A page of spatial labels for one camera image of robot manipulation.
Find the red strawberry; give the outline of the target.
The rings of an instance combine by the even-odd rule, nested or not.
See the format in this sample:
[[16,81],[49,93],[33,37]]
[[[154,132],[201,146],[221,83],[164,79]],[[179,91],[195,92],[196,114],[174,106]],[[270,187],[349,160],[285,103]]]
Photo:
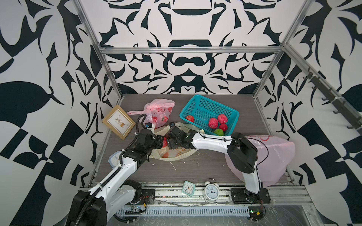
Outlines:
[[163,140],[163,147],[167,147],[168,146],[168,142],[167,142],[167,138],[164,137]]

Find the yellow plastic bag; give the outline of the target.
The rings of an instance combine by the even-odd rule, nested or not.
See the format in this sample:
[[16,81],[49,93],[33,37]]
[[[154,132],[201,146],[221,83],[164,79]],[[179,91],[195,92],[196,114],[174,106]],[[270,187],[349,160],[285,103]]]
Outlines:
[[[195,131],[199,130],[198,127],[196,127],[192,124],[184,124],[182,122],[177,122],[175,125],[184,132],[188,132],[189,130],[195,130]],[[195,152],[197,152],[197,149],[185,149],[183,147],[171,149],[168,146],[166,146],[161,149],[153,150],[151,152],[149,158],[157,159],[157,160],[161,160],[161,161],[172,162],[172,161],[179,161],[181,159],[190,157]]]

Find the smooth red apple with stem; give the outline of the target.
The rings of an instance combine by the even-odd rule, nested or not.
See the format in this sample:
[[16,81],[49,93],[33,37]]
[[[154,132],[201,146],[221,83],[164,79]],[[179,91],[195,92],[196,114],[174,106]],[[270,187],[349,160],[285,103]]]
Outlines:
[[186,120],[188,120],[188,121],[190,121],[190,122],[195,122],[195,118],[194,118],[194,116],[192,116],[192,115],[186,116]]

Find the pink plastic bag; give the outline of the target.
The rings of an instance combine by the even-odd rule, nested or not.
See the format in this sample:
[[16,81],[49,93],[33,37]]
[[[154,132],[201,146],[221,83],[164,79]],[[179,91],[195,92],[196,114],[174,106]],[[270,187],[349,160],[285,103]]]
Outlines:
[[295,144],[276,136],[248,136],[258,149],[258,174],[263,187],[275,185],[295,157]]
[[146,119],[142,124],[152,123],[156,129],[167,123],[174,107],[175,102],[172,100],[155,99],[152,102],[147,103],[142,111],[129,111],[127,114],[129,116],[145,114]]

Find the green apple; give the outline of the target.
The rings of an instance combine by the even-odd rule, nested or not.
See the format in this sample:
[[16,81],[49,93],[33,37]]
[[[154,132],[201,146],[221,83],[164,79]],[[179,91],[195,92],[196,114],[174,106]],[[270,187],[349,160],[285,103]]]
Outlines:
[[218,135],[218,136],[224,136],[224,131],[220,128],[214,130],[214,134]]

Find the small dark red apple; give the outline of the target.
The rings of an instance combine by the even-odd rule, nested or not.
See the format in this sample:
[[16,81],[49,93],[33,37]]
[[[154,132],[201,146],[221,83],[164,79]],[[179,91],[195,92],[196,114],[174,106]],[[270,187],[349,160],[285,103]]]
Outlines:
[[228,130],[228,126],[225,123],[223,123],[219,126],[219,129],[221,129],[223,132],[226,132]]

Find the pink plastic bag front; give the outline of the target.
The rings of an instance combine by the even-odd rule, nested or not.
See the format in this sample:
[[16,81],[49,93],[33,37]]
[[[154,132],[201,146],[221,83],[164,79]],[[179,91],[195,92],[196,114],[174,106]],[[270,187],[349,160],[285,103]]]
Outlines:
[[295,157],[295,144],[276,136],[248,136],[258,149],[258,174],[263,187],[275,185]]

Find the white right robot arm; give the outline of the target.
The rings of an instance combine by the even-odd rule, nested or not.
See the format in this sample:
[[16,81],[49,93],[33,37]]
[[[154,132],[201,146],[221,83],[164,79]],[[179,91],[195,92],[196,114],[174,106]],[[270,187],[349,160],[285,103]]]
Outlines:
[[246,190],[251,194],[259,194],[262,182],[257,171],[258,150],[241,133],[230,136],[205,135],[196,130],[184,132],[174,125],[165,137],[171,149],[207,149],[229,156],[234,167],[243,173]]

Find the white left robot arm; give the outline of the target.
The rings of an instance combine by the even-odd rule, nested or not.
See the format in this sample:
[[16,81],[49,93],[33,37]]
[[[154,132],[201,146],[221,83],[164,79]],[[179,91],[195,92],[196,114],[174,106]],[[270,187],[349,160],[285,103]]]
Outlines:
[[154,149],[163,147],[164,137],[143,129],[120,154],[119,164],[89,191],[79,191],[73,198],[67,226],[105,226],[127,203],[137,202],[140,184],[129,180],[148,160]]

